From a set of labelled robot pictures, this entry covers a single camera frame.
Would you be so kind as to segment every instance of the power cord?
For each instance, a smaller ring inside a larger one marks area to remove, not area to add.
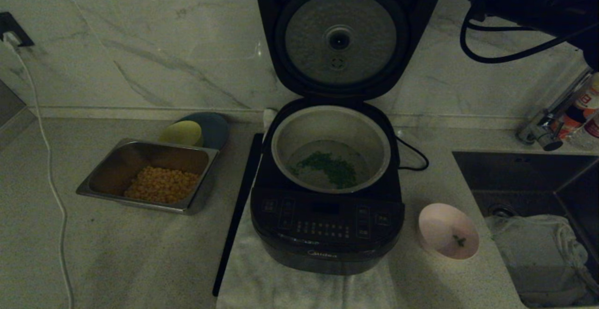
[[[398,136],[396,136],[395,138],[397,138],[397,140],[402,143],[403,145],[406,145],[409,149],[411,149],[411,151],[414,151],[415,153],[417,153],[419,156],[422,157],[422,159],[424,159],[424,166],[422,166],[421,168],[410,168],[408,166],[400,166],[397,169],[398,170],[410,170],[410,171],[424,171],[428,168],[428,166],[430,165],[430,162],[428,161],[428,158],[426,158],[426,156],[421,153],[420,151],[418,151],[418,149],[416,149],[415,147],[411,146],[410,144],[404,142],[401,138],[399,138]]]
[[[474,12],[478,9],[478,7],[481,5],[482,2],[483,2],[483,0],[472,0],[470,9],[466,13],[466,16],[464,17],[464,21],[462,22],[462,28],[460,29],[460,47],[462,47],[462,50],[464,51],[464,53],[466,55],[468,55],[468,57],[470,57],[471,59],[473,59],[475,61],[481,62],[481,63],[496,64],[496,63],[511,62],[511,61],[515,61],[517,59],[529,57],[529,56],[539,53],[541,51],[545,51],[551,47],[557,46],[560,43],[571,40],[572,38],[575,38],[575,37],[579,36],[580,34],[583,34],[584,32],[587,32],[587,31],[597,27],[597,25],[598,25],[598,23],[593,23],[593,24],[591,24],[587,27],[584,27],[578,31],[567,34],[566,36],[554,38],[553,40],[549,40],[545,43],[541,43],[539,46],[532,47],[530,49],[527,49],[525,51],[520,51],[520,52],[514,53],[512,55],[507,55],[504,57],[492,57],[492,58],[482,57],[481,55],[477,55],[476,53],[474,53],[470,49],[470,47],[468,47],[468,44],[466,44],[466,31],[468,28],[473,28],[473,29],[481,30],[481,31],[528,31],[528,30],[533,30],[532,28],[527,28],[527,27],[484,27],[484,26],[479,26],[479,25],[470,23],[470,20],[474,16]]]
[[[10,51],[12,51],[17,56],[19,61],[21,62],[21,65],[23,66],[23,69],[25,70],[25,74],[27,74],[29,84],[31,85],[31,90],[33,91],[33,94],[34,94],[34,105],[35,105],[34,108],[36,109],[36,113],[37,113],[37,118],[38,118],[38,123],[39,123],[39,131],[41,132],[41,137],[44,140],[45,147],[46,147],[47,153],[48,153],[48,157],[47,157],[48,183],[52,190],[52,194],[54,195],[54,198],[56,200],[56,204],[58,204],[58,208],[60,208],[60,212],[62,213],[62,225],[60,226],[60,241],[58,243],[58,253],[60,255],[60,268],[62,270],[62,277],[65,281],[66,291],[68,294],[69,309],[73,309],[75,307],[75,304],[74,304],[75,298],[73,297],[73,288],[71,287],[71,281],[69,279],[68,271],[66,270],[66,261],[65,261],[65,232],[66,232],[67,213],[66,213],[65,205],[62,203],[62,200],[60,199],[60,196],[58,195],[58,191],[56,190],[56,186],[54,185],[54,179],[52,178],[52,150],[50,147],[50,143],[48,142],[48,139],[45,136],[44,125],[41,120],[41,114],[39,113],[39,102],[38,102],[36,86],[31,77],[29,69],[27,68],[27,65],[23,61],[23,58],[21,58],[21,55],[19,54],[19,52],[17,51],[17,46],[19,46],[21,44],[21,39],[19,39],[13,32],[5,32],[4,34],[2,34],[2,41],[4,42],[4,45],[6,45],[6,47]]]

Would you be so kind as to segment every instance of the black appliance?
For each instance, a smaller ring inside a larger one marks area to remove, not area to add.
[[[304,98],[287,104],[263,142],[252,189],[252,223],[268,253],[304,271],[364,272],[395,245],[404,220],[395,133],[364,101],[398,81],[437,0],[258,0],[272,63]],[[278,125],[313,106],[342,106],[374,121],[391,148],[387,170],[346,194],[314,192],[288,179],[271,153]]]
[[[470,11],[462,27],[479,31],[541,31],[560,41],[568,42],[584,52],[588,66],[599,71],[598,41],[599,1],[597,0],[470,0]],[[521,27],[481,27],[470,23],[470,19],[483,22],[488,16],[498,16]],[[516,53],[507,57],[485,58],[468,51],[466,32],[460,34],[460,44],[466,54],[475,61],[499,63],[513,61],[545,50],[550,42],[528,49],[530,53]]]

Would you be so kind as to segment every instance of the white towel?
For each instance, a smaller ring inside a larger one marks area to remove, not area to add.
[[[364,273],[325,275],[283,266],[264,250],[250,218],[241,217],[217,309],[397,309],[387,258]]]
[[[520,298],[529,307],[597,302],[588,253],[568,220],[557,215],[488,217],[486,223]]]

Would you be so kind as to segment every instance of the inner lid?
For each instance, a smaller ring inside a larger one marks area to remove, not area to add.
[[[300,73],[339,87],[378,74],[395,51],[396,34],[375,0],[309,0],[291,17],[285,46]]]
[[[283,66],[308,94],[343,96],[393,73],[409,29],[395,0],[291,0],[275,36]],[[384,85],[381,94],[395,83]]]

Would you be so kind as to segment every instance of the display screen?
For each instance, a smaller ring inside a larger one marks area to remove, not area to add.
[[[339,204],[315,202],[312,204],[312,211],[325,214],[339,214]]]

